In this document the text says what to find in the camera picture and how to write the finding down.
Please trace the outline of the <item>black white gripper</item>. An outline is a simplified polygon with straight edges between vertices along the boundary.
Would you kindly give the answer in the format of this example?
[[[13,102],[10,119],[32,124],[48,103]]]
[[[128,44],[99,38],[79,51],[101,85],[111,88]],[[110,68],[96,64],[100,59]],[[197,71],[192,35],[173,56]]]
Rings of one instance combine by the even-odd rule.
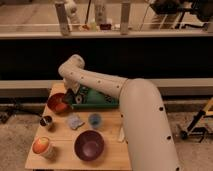
[[[80,89],[80,84],[77,83],[76,81],[71,81],[68,79],[64,79],[63,82],[64,87],[66,89],[66,96],[75,99]]]

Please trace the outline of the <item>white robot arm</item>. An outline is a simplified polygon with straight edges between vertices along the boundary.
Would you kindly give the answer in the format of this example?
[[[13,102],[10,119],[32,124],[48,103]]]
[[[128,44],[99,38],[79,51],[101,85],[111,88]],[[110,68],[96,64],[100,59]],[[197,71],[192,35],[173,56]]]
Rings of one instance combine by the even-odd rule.
[[[58,72],[68,88],[78,84],[119,99],[133,171],[182,171],[158,88],[143,78],[128,79],[84,69],[72,55]]]

